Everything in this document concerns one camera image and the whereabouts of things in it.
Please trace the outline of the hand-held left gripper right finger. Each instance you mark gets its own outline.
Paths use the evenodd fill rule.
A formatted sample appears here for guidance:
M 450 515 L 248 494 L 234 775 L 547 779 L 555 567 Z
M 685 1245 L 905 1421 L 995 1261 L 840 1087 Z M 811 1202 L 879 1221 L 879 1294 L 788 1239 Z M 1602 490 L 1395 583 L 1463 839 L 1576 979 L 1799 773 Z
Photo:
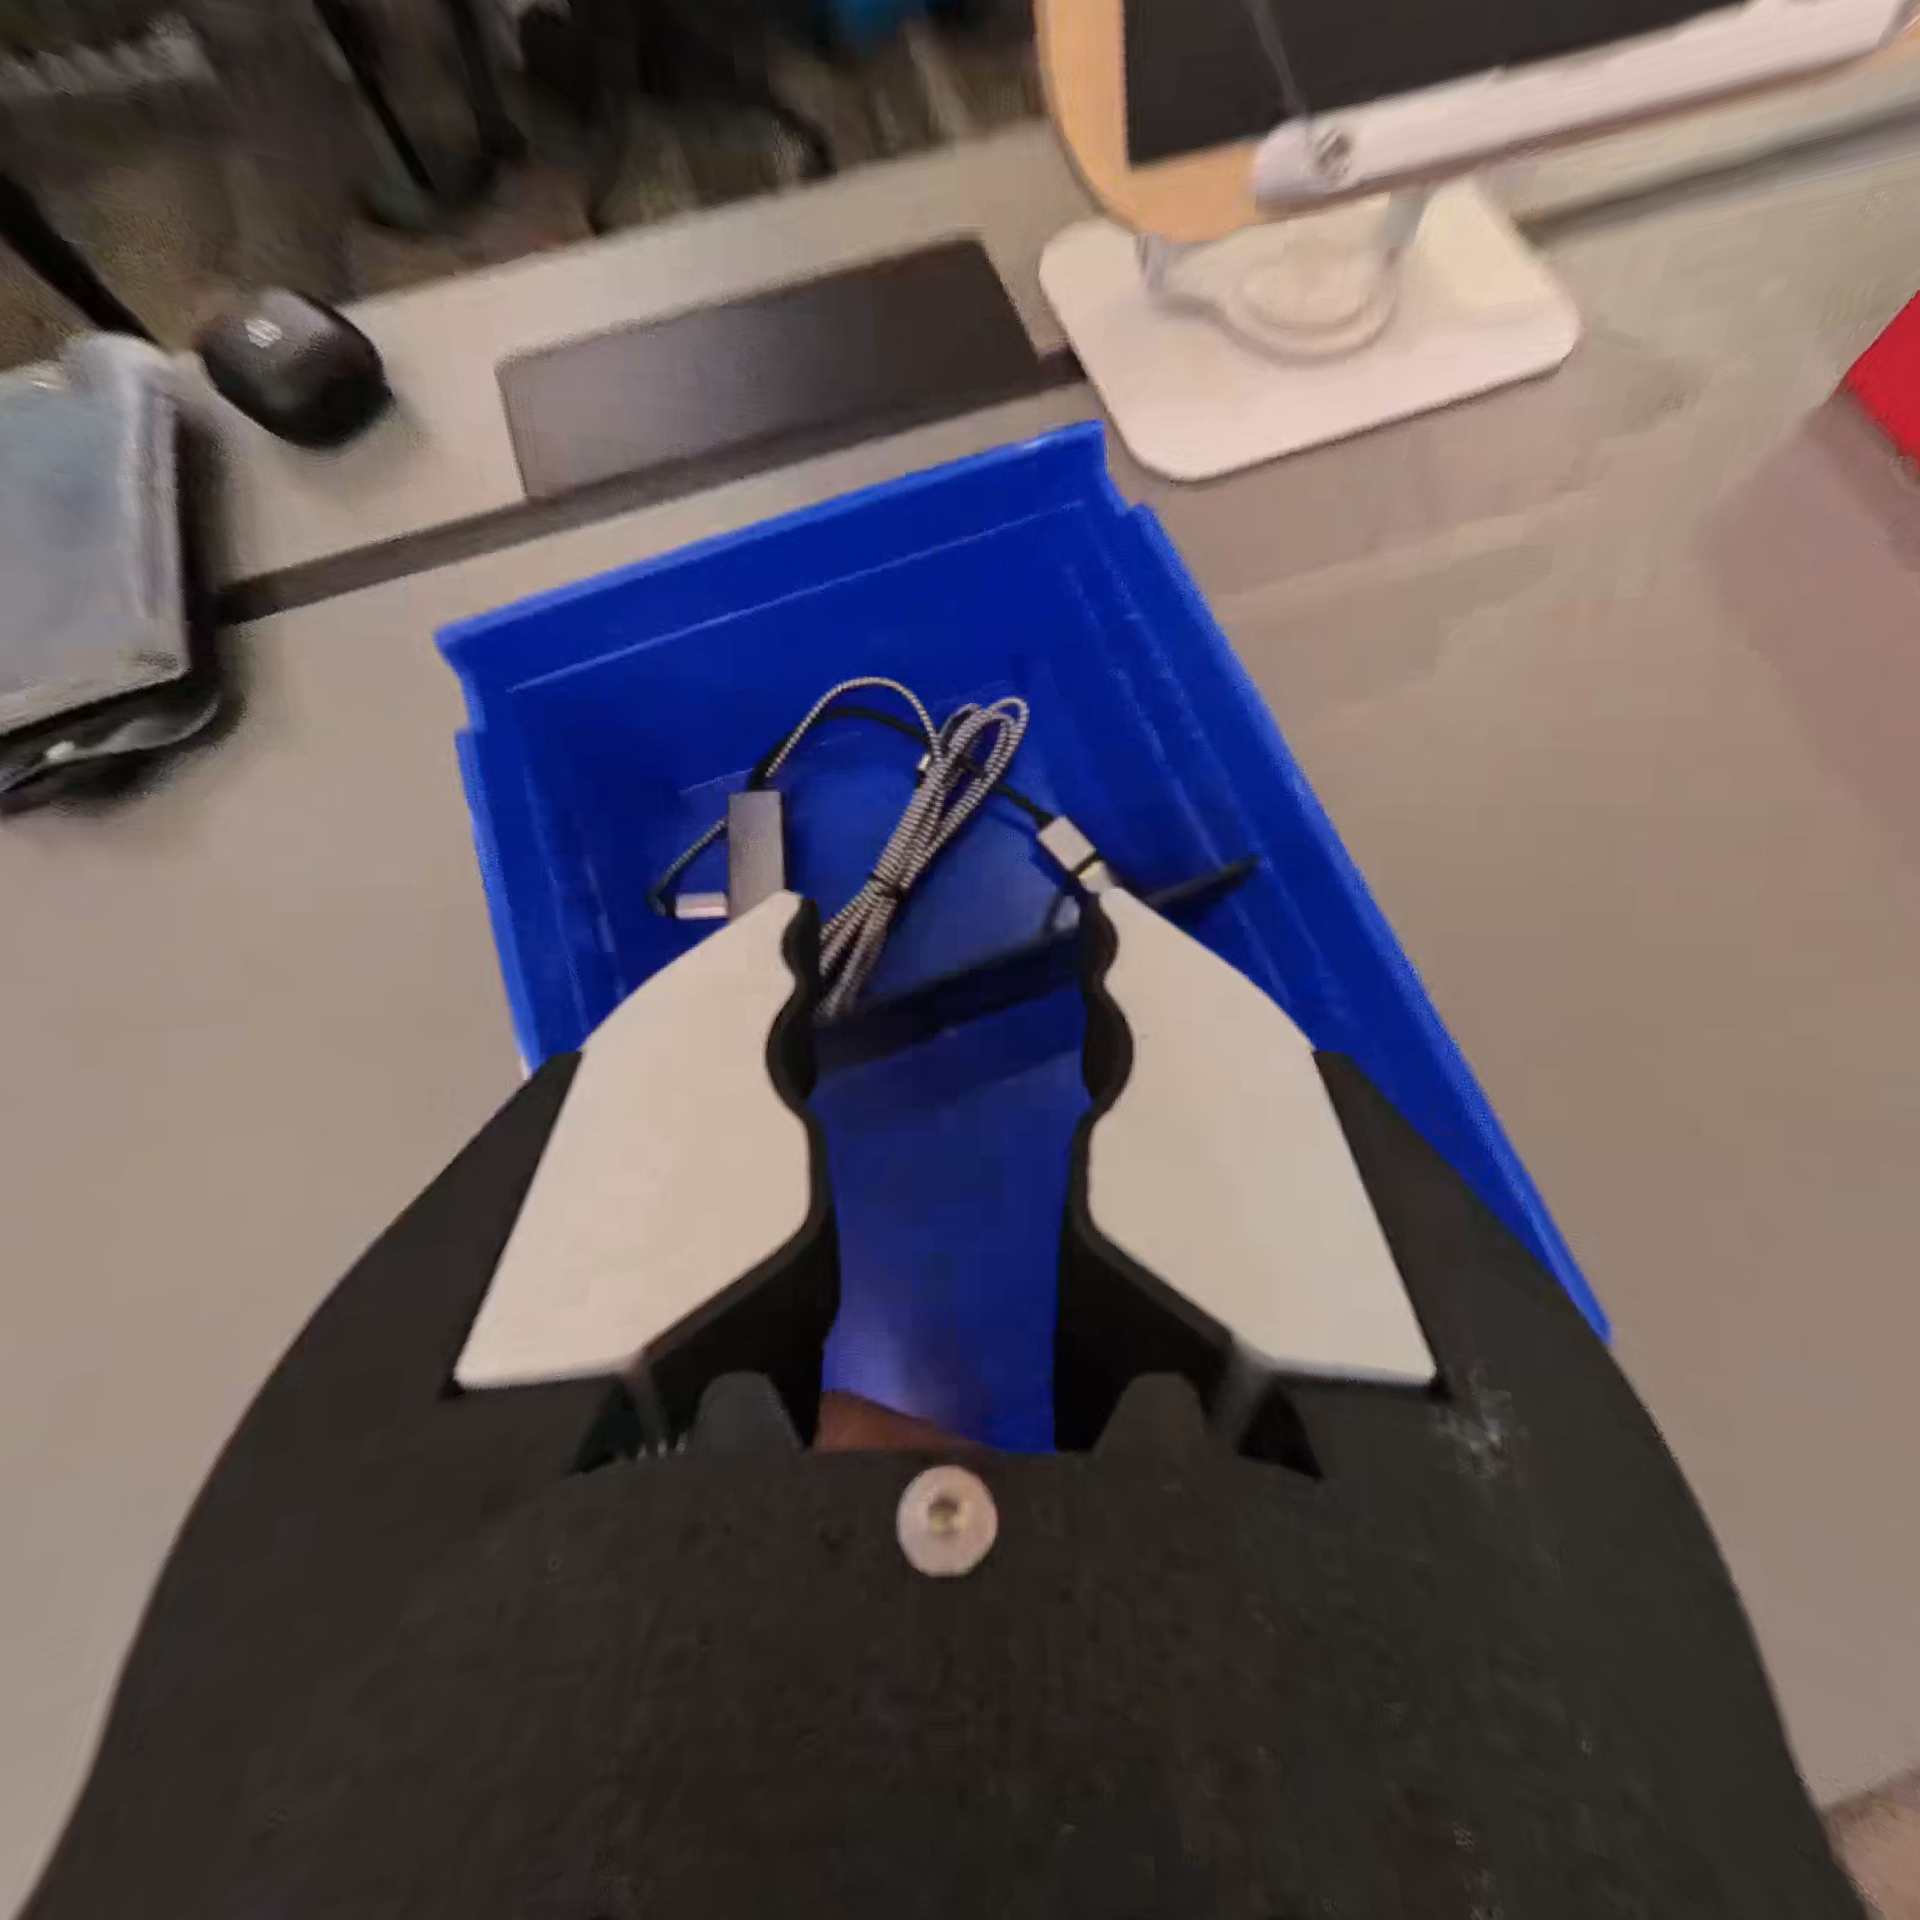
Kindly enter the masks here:
M 1440 1356 L 1306 1027 L 1108 889 L 1079 929 L 1087 1108 L 1059 1239 L 1059 1450 L 1172 1377 L 1232 1455 L 1306 1455 L 1289 1387 L 1428 1394 Z

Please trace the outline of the white folding stand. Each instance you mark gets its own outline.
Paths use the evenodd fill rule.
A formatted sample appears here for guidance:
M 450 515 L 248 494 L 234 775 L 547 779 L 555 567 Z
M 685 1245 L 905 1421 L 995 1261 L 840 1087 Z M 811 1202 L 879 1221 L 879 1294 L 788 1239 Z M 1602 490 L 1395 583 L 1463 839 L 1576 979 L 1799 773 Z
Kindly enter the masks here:
M 1098 216 L 1043 252 L 1043 294 L 1148 474 L 1228 476 L 1572 358 L 1577 306 L 1484 166 L 1210 245 L 1133 235 L 1087 195 Z

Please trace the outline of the blue plastic bin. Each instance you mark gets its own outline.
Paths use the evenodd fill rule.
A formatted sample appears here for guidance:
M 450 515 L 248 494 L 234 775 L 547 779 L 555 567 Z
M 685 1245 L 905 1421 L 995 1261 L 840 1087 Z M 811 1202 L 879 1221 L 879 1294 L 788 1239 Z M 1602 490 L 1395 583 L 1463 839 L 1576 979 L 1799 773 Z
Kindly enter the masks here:
M 935 715 L 1028 706 L 1012 786 L 1165 890 L 1249 860 L 1194 934 L 1349 1055 L 1610 1320 L 1249 670 L 1154 506 L 1077 422 L 444 628 L 467 797 L 528 1066 L 699 945 L 655 889 L 850 679 Z M 950 1432 L 1055 1444 L 1055 1258 L 1084 1012 L 1024 1005 L 825 1066 L 843 1300 L 829 1387 Z

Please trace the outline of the silver pouch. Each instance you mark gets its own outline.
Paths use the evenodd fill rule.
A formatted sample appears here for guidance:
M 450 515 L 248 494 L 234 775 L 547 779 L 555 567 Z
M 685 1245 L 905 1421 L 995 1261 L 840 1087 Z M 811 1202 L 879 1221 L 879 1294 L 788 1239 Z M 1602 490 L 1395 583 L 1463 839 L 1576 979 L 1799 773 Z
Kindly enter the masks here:
M 228 715 L 207 441 L 175 369 L 72 339 L 0 392 L 0 802 L 116 802 Z

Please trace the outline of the red plastic bin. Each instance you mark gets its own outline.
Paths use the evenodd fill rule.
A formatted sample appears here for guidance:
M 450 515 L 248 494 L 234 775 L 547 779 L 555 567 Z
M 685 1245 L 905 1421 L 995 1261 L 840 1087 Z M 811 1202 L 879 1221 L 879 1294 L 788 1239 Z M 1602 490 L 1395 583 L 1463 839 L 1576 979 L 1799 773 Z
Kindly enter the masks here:
M 1842 373 L 1841 396 L 1900 451 L 1920 465 L 1920 294 Z

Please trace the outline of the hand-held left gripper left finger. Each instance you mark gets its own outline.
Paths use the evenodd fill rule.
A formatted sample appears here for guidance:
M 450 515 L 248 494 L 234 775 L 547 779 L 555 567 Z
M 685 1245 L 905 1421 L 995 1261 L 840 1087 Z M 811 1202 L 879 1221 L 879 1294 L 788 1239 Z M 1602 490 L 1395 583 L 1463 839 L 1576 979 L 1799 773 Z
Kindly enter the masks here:
M 816 1094 L 820 909 L 781 889 L 581 1044 L 452 1381 L 614 1377 L 648 1444 L 714 1381 L 820 1432 L 840 1245 Z

